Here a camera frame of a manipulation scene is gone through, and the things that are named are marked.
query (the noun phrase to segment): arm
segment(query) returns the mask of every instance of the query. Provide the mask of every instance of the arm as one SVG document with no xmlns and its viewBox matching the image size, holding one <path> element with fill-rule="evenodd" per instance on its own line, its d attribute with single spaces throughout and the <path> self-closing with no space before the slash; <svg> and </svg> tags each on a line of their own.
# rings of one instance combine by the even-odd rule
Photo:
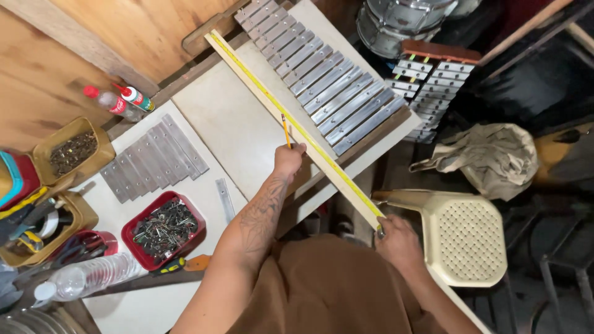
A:
<svg viewBox="0 0 594 334">
<path fill-rule="evenodd" d="M 410 223 L 395 215 L 378 217 L 386 236 L 376 238 L 378 253 L 404 277 L 423 310 L 429 311 L 448 333 L 480 334 L 480 330 L 435 283 L 425 267 L 419 237 Z"/>
<path fill-rule="evenodd" d="M 223 232 L 200 287 L 171 334 L 225 333 L 241 315 L 273 242 L 287 186 L 293 182 L 304 152 L 304 144 L 276 149 L 273 172 Z"/>
</svg>

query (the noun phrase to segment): tattooed arm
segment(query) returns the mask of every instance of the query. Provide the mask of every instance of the tattooed arm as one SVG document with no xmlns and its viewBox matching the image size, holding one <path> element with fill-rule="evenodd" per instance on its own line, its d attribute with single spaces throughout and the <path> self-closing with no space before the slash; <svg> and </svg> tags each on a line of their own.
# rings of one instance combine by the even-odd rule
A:
<svg viewBox="0 0 594 334">
<path fill-rule="evenodd" d="M 304 144 L 292 146 L 276 149 L 273 172 L 223 232 L 198 291 L 171 334 L 225 333 L 248 305 L 273 242 L 287 186 L 305 153 Z"/>
</svg>

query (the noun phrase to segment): red bottle cap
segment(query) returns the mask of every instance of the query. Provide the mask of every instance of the red bottle cap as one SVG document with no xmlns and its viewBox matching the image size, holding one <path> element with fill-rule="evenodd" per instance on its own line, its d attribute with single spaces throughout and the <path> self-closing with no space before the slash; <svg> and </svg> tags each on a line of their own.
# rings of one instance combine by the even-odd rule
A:
<svg viewBox="0 0 594 334">
<path fill-rule="evenodd" d="M 95 97 L 98 97 L 99 96 L 99 89 L 97 87 L 93 87 L 93 86 L 86 86 L 83 89 L 83 93 L 86 96 L 94 99 Z"/>
<path fill-rule="evenodd" d="M 112 83 L 112 85 L 116 86 L 119 89 L 119 91 L 122 93 L 122 95 L 124 95 L 126 97 L 132 95 L 132 90 L 130 88 L 120 87 L 120 86 L 116 85 L 115 83 Z"/>
</svg>

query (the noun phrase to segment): plastic bottle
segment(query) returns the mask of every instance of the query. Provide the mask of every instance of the plastic bottle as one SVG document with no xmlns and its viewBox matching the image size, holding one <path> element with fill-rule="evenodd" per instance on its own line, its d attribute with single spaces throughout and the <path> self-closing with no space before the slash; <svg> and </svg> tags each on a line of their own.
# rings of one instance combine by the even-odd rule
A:
<svg viewBox="0 0 594 334">
<path fill-rule="evenodd" d="M 112 114 L 120 115 L 130 122 L 140 122 L 143 118 L 144 112 L 126 102 L 123 98 L 108 90 L 99 90 L 97 87 L 87 86 L 83 93 L 95 99 L 97 104 Z"/>
<path fill-rule="evenodd" d="M 71 301 L 103 290 L 110 285 L 138 276 L 142 267 L 130 253 L 98 257 L 69 264 L 35 288 L 37 301 L 33 307 L 41 307 L 49 301 Z"/>
<path fill-rule="evenodd" d="M 144 112 L 151 112 L 154 110 L 153 101 L 148 97 L 144 96 L 134 87 L 128 86 L 124 88 L 116 85 L 115 83 L 112 83 L 112 85 L 116 86 L 119 89 L 119 91 L 122 93 L 122 97 L 124 98 L 124 100 L 132 102 L 133 105 L 139 107 Z"/>
</svg>

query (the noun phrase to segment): hand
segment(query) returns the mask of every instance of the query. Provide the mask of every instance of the hand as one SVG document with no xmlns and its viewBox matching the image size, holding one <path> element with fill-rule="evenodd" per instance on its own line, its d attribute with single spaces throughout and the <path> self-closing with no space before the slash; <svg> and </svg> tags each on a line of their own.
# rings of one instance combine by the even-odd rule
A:
<svg viewBox="0 0 594 334">
<path fill-rule="evenodd" d="M 383 239 L 375 233 L 375 249 L 407 279 L 427 272 L 419 236 L 410 223 L 398 216 L 377 217 L 386 235 Z"/>
<path fill-rule="evenodd" d="M 291 147 L 279 146 L 274 153 L 273 173 L 286 178 L 288 184 L 293 183 L 295 173 L 301 168 L 301 156 L 307 149 L 305 144 L 291 144 Z"/>
</svg>

